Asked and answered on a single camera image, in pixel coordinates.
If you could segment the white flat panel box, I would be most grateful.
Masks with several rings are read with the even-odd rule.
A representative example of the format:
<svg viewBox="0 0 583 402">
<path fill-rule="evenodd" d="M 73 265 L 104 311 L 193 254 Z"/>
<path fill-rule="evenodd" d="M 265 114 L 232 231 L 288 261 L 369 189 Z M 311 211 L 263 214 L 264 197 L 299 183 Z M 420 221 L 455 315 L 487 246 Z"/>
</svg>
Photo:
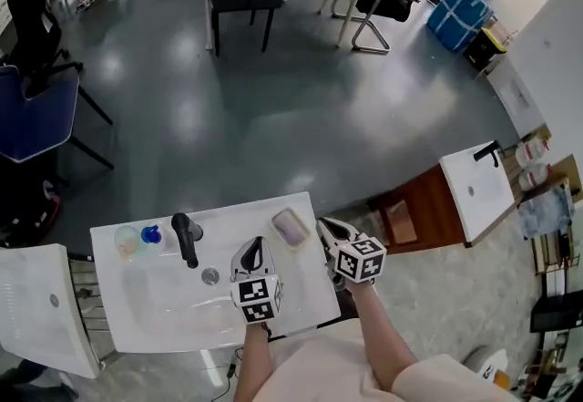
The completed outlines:
<svg viewBox="0 0 583 402">
<path fill-rule="evenodd" d="M 545 124 L 527 85 L 508 57 L 500 56 L 486 74 L 486 80 L 496 92 L 520 138 Z"/>
</svg>

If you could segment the white washbasin on wooden cabinet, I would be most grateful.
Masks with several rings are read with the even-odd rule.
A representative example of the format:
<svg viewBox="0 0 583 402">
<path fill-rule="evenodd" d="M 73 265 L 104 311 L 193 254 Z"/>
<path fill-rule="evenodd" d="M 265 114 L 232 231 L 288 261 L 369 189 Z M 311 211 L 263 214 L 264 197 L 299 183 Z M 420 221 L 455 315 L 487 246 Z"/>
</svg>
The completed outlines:
<svg viewBox="0 0 583 402">
<path fill-rule="evenodd" d="M 475 162 L 486 144 L 443 156 L 432 168 L 369 201 L 380 214 L 390 254 L 475 246 L 514 206 L 499 155 Z M 475 195 L 468 194 L 472 186 Z"/>
</svg>

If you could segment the brown cardboard sheet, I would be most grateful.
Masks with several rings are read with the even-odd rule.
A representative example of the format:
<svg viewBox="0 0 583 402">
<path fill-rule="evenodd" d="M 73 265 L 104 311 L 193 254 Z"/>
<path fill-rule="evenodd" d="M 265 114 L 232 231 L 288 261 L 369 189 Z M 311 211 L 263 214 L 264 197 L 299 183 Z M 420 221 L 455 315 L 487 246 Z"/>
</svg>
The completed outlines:
<svg viewBox="0 0 583 402">
<path fill-rule="evenodd" d="M 581 182 L 578 165 L 573 154 L 550 165 L 547 182 L 557 182 L 564 179 L 568 180 L 569 188 L 572 191 L 583 191 L 583 183 Z"/>
</svg>

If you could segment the person's beige shirt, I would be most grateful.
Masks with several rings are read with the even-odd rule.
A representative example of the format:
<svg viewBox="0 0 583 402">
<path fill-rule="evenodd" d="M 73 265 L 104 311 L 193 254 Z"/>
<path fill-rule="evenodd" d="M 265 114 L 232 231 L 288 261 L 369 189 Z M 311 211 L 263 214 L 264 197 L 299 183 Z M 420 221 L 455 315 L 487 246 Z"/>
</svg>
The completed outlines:
<svg viewBox="0 0 583 402">
<path fill-rule="evenodd" d="M 449 355 L 407 367 L 384 391 L 355 319 L 270 344 L 274 366 L 252 402 L 519 402 Z"/>
</svg>

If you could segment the clear blue-capped pump bottle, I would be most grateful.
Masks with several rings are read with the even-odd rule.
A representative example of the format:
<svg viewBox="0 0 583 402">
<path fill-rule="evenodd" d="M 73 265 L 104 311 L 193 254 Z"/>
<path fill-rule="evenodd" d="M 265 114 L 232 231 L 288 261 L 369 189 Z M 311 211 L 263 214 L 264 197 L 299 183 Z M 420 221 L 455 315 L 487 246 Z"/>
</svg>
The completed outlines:
<svg viewBox="0 0 583 402">
<path fill-rule="evenodd" d="M 143 247 L 151 254 L 171 254 L 178 248 L 173 234 L 162 223 L 144 227 L 140 238 Z"/>
</svg>

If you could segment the blue chair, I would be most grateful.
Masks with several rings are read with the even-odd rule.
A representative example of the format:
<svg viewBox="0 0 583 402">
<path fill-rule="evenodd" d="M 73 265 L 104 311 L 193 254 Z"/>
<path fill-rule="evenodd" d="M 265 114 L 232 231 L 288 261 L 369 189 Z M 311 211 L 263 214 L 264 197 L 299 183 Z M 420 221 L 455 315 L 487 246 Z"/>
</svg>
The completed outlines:
<svg viewBox="0 0 583 402">
<path fill-rule="evenodd" d="M 0 67 L 0 156 L 20 164 L 66 143 L 112 170 L 114 165 L 73 135 L 77 99 L 82 98 L 111 125 L 113 120 L 80 86 L 79 79 L 56 82 L 27 98 L 14 66 Z"/>
</svg>

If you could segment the plastic-wrapped panel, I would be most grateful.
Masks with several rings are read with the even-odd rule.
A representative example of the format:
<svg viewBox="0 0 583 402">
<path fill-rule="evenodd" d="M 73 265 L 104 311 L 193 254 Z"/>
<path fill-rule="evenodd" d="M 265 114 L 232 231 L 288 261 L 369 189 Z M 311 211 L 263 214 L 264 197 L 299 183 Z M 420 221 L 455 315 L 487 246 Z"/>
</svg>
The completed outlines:
<svg viewBox="0 0 583 402">
<path fill-rule="evenodd" d="M 562 232 L 575 214 L 575 206 L 568 185 L 556 184 L 536 197 L 518 206 L 520 227 L 526 239 Z"/>
</svg>

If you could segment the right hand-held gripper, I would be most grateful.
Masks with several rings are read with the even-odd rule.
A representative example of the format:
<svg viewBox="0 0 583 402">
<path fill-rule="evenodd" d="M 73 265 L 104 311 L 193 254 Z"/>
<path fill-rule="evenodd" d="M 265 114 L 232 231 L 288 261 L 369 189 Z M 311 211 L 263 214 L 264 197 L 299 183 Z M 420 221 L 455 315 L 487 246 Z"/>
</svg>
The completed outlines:
<svg viewBox="0 0 583 402">
<path fill-rule="evenodd" d="M 361 234 L 351 224 L 330 217 L 320 218 L 316 227 L 337 290 L 348 283 L 373 282 L 383 272 L 387 252 L 375 237 Z"/>
</svg>

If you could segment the metal rack frame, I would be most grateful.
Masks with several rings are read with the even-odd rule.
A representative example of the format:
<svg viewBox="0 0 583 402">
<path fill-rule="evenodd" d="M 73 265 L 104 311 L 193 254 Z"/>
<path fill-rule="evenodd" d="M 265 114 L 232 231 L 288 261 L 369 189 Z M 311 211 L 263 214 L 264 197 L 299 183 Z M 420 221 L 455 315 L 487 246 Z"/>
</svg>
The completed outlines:
<svg viewBox="0 0 583 402">
<path fill-rule="evenodd" d="M 67 259 L 81 324 L 97 361 L 104 366 L 116 357 L 116 350 L 99 289 L 94 258 L 68 253 Z"/>
</svg>

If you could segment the white flat washbasin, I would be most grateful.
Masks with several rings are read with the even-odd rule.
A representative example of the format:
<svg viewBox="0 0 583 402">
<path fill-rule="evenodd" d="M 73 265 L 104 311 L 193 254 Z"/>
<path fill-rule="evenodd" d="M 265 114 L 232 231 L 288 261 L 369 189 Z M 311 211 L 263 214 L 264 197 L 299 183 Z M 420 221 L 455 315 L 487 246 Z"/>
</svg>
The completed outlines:
<svg viewBox="0 0 583 402">
<path fill-rule="evenodd" d="M 0 249 L 0 345 L 40 365 L 98 377 L 101 366 L 81 324 L 65 246 Z"/>
</svg>

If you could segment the black and yellow box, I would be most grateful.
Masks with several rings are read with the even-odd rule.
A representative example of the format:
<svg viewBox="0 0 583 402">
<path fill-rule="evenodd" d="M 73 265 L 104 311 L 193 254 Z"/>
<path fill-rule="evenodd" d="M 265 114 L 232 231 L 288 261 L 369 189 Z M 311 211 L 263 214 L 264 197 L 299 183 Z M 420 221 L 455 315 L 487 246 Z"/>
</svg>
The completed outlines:
<svg viewBox="0 0 583 402">
<path fill-rule="evenodd" d="M 504 55 L 506 48 L 501 45 L 489 29 L 482 27 L 464 51 L 470 65 L 482 72 L 495 56 Z"/>
</svg>

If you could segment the blue wrapped package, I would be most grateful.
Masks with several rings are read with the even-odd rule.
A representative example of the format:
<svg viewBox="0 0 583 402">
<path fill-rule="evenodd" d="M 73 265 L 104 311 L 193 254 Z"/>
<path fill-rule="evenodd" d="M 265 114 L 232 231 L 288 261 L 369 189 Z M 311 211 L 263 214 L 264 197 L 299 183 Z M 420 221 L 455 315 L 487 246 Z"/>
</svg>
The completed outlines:
<svg viewBox="0 0 583 402">
<path fill-rule="evenodd" d="M 458 53 L 475 38 L 492 14 L 486 0 L 441 0 L 426 25 L 447 50 Z"/>
</svg>

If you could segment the person's right forearm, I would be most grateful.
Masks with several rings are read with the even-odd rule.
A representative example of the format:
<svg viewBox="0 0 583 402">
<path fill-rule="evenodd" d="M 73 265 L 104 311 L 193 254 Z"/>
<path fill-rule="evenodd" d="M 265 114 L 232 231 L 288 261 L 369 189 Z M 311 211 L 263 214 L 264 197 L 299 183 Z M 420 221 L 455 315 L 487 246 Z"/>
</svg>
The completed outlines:
<svg viewBox="0 0 583 402">
<path fill-rule="evenodd" d="M 353 283 L 349 291 L 359 315 L 367 360 L 379 387 L 391 392 L 396 378 L 417 358 L 394 328 L 371 283 Z"/>
</svg>

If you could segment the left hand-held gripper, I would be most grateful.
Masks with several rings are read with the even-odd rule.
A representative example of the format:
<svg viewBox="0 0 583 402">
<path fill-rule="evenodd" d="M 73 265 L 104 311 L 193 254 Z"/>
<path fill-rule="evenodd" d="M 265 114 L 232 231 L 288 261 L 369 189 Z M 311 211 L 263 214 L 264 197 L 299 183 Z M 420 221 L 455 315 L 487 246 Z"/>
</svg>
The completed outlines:
<svg viewBox="0 0 583 402">
<path fill-rule="evenodd" d="M 255 238 L 245 242 L 230 262 L 230 299 L 246 325 L 276 318 L 283 297 L 269 242 L 259 236 L 257 243 L 256 273 L 251 273 L 255 264 Z"/>
</svg>

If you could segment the white washbasin on dark cabinet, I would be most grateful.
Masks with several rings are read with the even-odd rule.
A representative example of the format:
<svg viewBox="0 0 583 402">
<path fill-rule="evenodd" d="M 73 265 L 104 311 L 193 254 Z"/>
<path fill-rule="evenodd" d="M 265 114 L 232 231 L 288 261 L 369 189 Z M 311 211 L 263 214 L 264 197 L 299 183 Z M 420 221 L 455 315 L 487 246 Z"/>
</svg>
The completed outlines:
<svg viewBox="0 0 583 402">
<path fill-rule="evenodd" d="M 203 230 L 195 243 L 196 269 L 182 259 L 168 217 L 91 228 L 98 284 L 119 352 L 190 352 L 241 344 L 245 322 L 230 299 L 230 262 L 256 236 L 269 242 L 282 283 L 280 313 L 268 323 L 274 336 L 339 317 L 308 192 L 192 212 L 189 217 Z M 119 256 L 117 228 L 129 225 L 140 233 L 156 223 L 173 234 L 175 253 L 151 254 L 141 243 L 130 260 Z M 214 286 L 201 281 L 208 267 L 220 274 Z"/>
</svg>

